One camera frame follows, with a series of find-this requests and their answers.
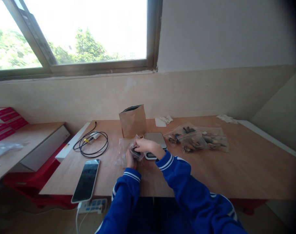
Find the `wooden table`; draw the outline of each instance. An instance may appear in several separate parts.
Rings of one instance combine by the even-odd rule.
[[[198,153],[183,154],[179,146],[168,150],[191,164],[192,175],[204,183],[211,192],[228,198],[242,199],[296,199],[296,157],[241,124],[221,121],[215,116],[175,118],[167,127],[156,127],[155,120],[147,120],[148,132],[167,132],[177,125],[192,123],[202,126],[220,126],[226,134],[230,146],[229,153],[203,150]],[[86,129],[89,132],[94,122]],[[104,131],[109,137],[109,147],[99,157],[100,168],[96,180],[94,196],[111,196],[112,188],[123,174],[116,165],[119,139],[122,138],[119,120],[97,121],[97,131]],[[100,137],[86,152],[93,152],[104,144]],[[78,183],[85,161],[79,152],[73,150],[62,161],[40,194],[72,195]],[[162,172],[153,160],[144,159],[141,173],[141,196],[173,197]]]
[[[62,125],[64,122],[28,124],[2,140],[1,142],[20,143],[24,147],[0,157],[0,179]]]

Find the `power strip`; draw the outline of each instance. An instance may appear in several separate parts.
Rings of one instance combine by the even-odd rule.
[[[91,213],[97,212],[98,214],[103,213],[107,209],[108,200],[107,199],[94,199],[89,201],[80,202],[77,209],[79,213]]]

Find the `wall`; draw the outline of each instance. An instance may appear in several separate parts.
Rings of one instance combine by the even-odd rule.
[[[137,104],[145,105],[147,118],[250,119],[295,71],[276,66],[0,82],[0,107],[14,107],[30,123],[66,121],[72,133],[91,120],[119,119]]]
[[[147,118],[250,119],[296,71],[293,28],[276,0],[164,0],[160,34],[158,73],[0,82],[0,107],[71,132],[142,103]]]
[[[296,74],[250,121],[296,151]]]
[[[295,64],[283,2],[163,0],[159,72]]]

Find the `hand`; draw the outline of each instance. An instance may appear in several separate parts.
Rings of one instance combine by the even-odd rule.
[[[132,168],[132,169],[136,170],[137,162],[135,162],[135,159],[133,158],[133,156],[132,156],[131,151],[129,150],[129,148],[126,151],[125,158],[126,158],[126,162],[127,162],[126,167],[129,167],[129,168]]]
[[[162,149],[162,147],[154,141],[142,138],[136,139],[136,144],[139,146],[135,149],[137,152],[151,152],[159,160],[161,160],[165,155],[165,151]]]

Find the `blue jacket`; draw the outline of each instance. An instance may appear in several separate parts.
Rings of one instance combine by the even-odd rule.
[[[246,233],[237,220],[232,203],[223,195],[210,193],[209,189],[193,176],[191,166],[170,152],[156,165],[163,172],[168,185],[174,190],[176,201],[187,215],[195,233]],[[129,218],[140,195],[141,174],[126,168],[112,191],[112,204],[99,233],[127,233]]]

